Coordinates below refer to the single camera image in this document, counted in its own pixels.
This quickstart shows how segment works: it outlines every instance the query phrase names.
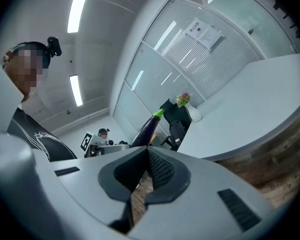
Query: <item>wood floor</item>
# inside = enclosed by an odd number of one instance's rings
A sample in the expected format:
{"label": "wood floor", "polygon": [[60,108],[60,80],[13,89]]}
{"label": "wood floor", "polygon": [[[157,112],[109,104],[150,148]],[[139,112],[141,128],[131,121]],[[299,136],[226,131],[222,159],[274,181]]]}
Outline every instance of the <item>wood floor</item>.
{"label": "wood floor", "polygon": [[[249,153],[216,163],[258,189],[274,207],[292,200],[300,187],[300,117],[281,134]],[[144,198],[153,191],[145,175],[132,194],[132,212],[137,223],[145,213]]]}

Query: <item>black shirt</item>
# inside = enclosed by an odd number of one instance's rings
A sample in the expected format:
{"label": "black shirt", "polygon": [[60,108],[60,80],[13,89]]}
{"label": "black shirt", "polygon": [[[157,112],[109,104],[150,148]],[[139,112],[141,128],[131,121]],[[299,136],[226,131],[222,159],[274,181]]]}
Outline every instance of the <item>black shirt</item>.
{"label": "black shirt", "polygon": [[61,140],[44,129],[20,108],[14,113],[7,132],[23,139],[31,148],[45,152],[50,162],[77,158]]}

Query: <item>seated person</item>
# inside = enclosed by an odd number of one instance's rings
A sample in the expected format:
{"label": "seated person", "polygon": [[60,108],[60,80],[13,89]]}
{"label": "seated person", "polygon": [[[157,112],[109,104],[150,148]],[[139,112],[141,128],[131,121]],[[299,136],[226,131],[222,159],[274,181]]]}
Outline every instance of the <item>seated person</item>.
{"label": "seated person", "polygon": [[[24,95],[22,102],[30,99],[36,88],[47,79],[51,57],[61,54],[58,39],[49,37],[48,41],[51,39],[54,41],[52,47],[40,42],[24,42],[3,57],[3,70]],[[23,139],[31,148],[43,151],[50,162],[77,158],[61,140],[20,108],[16,110],[7,132]]]}
{"label": "seated person", "polygon": [[108,132],[110,132],[109,129],[104,129],[104,128],[101,128],[98,132],[98,136],[103,139],[103,140],[106,140],[108,138]]}

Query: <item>green cap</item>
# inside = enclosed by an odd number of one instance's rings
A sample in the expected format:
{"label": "green cap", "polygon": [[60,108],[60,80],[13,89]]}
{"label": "green cap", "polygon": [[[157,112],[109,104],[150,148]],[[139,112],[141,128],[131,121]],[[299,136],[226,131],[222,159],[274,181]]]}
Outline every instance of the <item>green cap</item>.
{"label": "green cap", "polygon": [[159,118],[161,119],[161,117],[162,117],[162,115],[164,114],[164,112],[165,112],[164,109],[161,108],[159,111],[153,113],[152,115],[153,115],[153,116],[157,116],[157,117],[159,117]]}

